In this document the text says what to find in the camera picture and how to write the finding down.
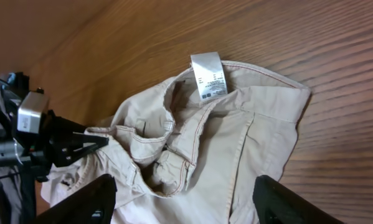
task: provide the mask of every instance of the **gray fabric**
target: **gray fabric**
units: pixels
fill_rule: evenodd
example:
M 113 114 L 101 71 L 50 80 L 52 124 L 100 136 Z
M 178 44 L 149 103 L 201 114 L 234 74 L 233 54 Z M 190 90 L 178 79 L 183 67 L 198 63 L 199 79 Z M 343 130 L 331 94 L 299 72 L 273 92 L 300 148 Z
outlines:
M 1 90 L 0 110 L 6 114 Z M 0 167 L 0 176 L 16 172 L 18 172 L 17 167 Z M 22 195 L 20 176 L 14 175 L 12 177 L 0 179 L 0 223 L 20 223 L 21 211 Z

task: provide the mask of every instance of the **care label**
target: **care label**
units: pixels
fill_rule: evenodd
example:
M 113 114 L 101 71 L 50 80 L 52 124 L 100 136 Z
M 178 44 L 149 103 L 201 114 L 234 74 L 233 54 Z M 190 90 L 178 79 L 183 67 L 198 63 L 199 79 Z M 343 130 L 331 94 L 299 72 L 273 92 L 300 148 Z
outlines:
M 228 94 L 218 52 L 191 55 L 194 76 L 202 101 Z

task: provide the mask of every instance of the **wooden table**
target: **wooden table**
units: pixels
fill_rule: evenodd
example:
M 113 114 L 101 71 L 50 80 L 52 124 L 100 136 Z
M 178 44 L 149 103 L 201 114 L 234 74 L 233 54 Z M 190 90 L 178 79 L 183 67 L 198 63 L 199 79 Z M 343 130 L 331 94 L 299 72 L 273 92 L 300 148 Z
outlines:
M 113 1 L 26 70 L 83 124 L 218 51 L 310 86 L 281 183 L 348 223 L 373 223 L 373 0 Z

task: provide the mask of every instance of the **beige pants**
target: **beige pants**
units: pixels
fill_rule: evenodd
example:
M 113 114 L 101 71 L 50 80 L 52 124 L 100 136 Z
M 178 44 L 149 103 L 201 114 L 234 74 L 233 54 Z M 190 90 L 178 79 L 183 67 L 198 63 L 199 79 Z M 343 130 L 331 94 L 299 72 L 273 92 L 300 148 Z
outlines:
M 53 167 L 43 198 L 55 205 L 109 173 L 113 223 L 257 223 L 255 178 L 281 177 L 310 91 L 264 68 L 222 64 L 224 97 L 202 103 L 189 68 L 124 101 L 108 128 L 86 131 L 109 145 Z

